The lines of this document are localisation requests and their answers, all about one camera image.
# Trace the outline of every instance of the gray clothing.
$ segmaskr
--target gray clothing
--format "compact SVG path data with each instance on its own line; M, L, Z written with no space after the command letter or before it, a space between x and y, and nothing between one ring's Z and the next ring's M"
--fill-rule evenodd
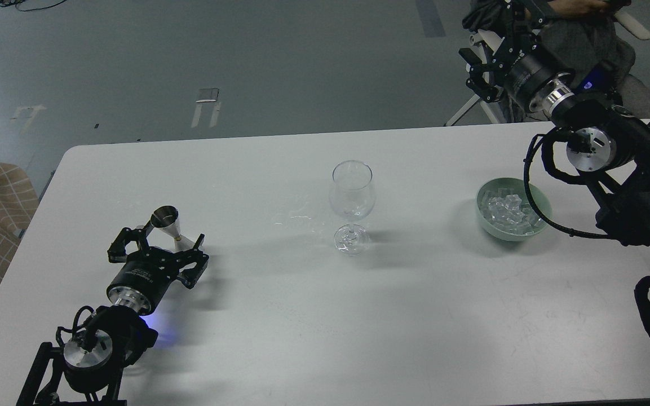
M508 19L503 0L471 0L471 12L462 19L470 31L491 30L505 35ZM539 34L543 46L575 70L572 85L577 86L596 65L611 74L624 98L624 105L636 116L650 118L650 90L629 75L636 54L616 34L612 18L554 20Z

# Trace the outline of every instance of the metal jigger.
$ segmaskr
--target metal jigger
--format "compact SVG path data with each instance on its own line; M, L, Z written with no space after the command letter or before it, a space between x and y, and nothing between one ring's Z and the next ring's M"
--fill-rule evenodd
M150 223L175 239L175 252L194 247L194 242L180 233L180 213L173 206L162 206L152 213Z

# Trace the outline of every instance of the black cable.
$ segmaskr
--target black cable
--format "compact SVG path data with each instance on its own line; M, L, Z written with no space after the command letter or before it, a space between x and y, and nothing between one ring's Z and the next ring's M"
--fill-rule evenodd
M510 121L508 121L508 123L515 123L515 111L512 110L512 98L508 97L507 103L508 113L510 113Z
M552 219L549 219L547 216L545 216L541 211L541 208L539 208L536 204L536 201L533 198L533 192L530 190L530 165L533 163L533 157L536 156L538 149L543 145L544 141L546 141L546 137L550 136L552 132L556 130L557 129L553 129L546 135L537 134L530 141L528 154L526 154L525 159L523 159L523 162L525 162L525 165L523 167L523 183L525 183L525 195L528 198L528 202L530 203L536 215L543 219L544 222L548 223L557 231L562 231L563 233L568 234L570 237L583 237L583 239L615 240L614 237L608 236L608 234L587 233L586 231L579 231L576 229L561 226L561 224L557 224L556 222L552 221Z
M57 7L58 5L61 5L62 3L66 2L66 1L67 1L67 0L61 0L61 2L59 2L59 3L54 3L54 5L51 5L51 6L47 6L47 7L39 7L39 8L27 8L26 10L22 10L21 8L19 8L19 5L20 5L21 3L23 3L23 2L20 2L20 3L16 3L16 4L14 5L14 8L16 8L16 9L19 10L19 11L37 11L37 10L46 10L47 8Z
M66 327L59 326L56 328L56 333L54 334L54 338L56 339L57 344L59 344L59 347L64 347L64 340L61 338L61 332L69 333L71 335L74 335L77 331L82 329L84 327L84 323L79 324L79 317L82 316L82 313L88 310L90 313L94 313L95 309L91 308L90 306L82 306L82 308L77 311L77 315L74 316L74 321L72 322L72 329L67 329Z
M16 6L19 3L24 3L26 0L0 0L0 7L11 7Z
M555 143L567 142L570 139L571 131L554 130L548 133L547 139L543 140L541 160L543 161L543 168L548 175L556 178L560 182L568 183L569 185L583 185L586 186L585 178L582 176L570 175L570 173L559 170L555 164Z
M95 313L95 309L91 308L90 306L82 306L82 308L80 308L77 311L77 314L74 316L74 321L72 322L72 331L73 332L76 332L77 330L79 330L80 328L83 327L83 326L77 326L77 324L79 324L79 317L82 316L82 313L85 310L88 310L91 314Z

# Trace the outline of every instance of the cable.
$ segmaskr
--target cable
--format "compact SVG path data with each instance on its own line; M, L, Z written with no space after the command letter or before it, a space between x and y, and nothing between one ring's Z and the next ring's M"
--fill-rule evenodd
M19 5L20 5L21 3L23 3L23 2L20 2L20 3L16 3L16 4L14 5L14 8L16 8L16 9L19 10L19 11L37 11L37 10L46 10L47 8L57 7L58 5L61 5L62 3L66 2L66 1L67 1L67 0L61 0L61 2L59 2L59 3L54 3L54 5L51 5L51 6L47 6L47 7L39 7L39 8L27 8L26 10L22 10L21 8L19 8Z
M533 163L533 157L536 156L536 152L538 152L538 149L543 145L544 141L546 141L546 137L551 136L552 132L556 130L557 128L552 129L548 134L545 135L537 134L530 141L528 154L526 154L525 159L523 159L523 162L525 162L525 165L523 166L523 182L525 183L525 195L528 198L528 202L530 203L536 215L543 219L544 222L548 223L557 231L562 231L563 233L568 234L570 237L583 237L583 239L615 240L614 237L608 236L608 234L587 233L586 231L579 231L576 229L561 226L561 224L557 224L556 222L552 221L552 219L549 219L547 216L545 216L541 211L541 208L539 208L536 204L536 201L533 198L533 192L530 190L530 165Z
M16 6L19 3L24 3L26 0L0 0L0 7L10 7L10 6Z
M88 310L91 314L94 314L95 309L91 308L90 306L82 306L82 308L77 311L77 315L74 316L74 321L72 322L72 329L67 329L65 327L59 326L56 328L56 333L54 334L54 338L56 339L57 344L59 344L59 347L64 347L64 340L61 338L61 332L69 333L74 336L74 334L82 329L82 327L85 326L85 323L87 320L85 320L85 323L79 324L79 317L82 316L82 313Z

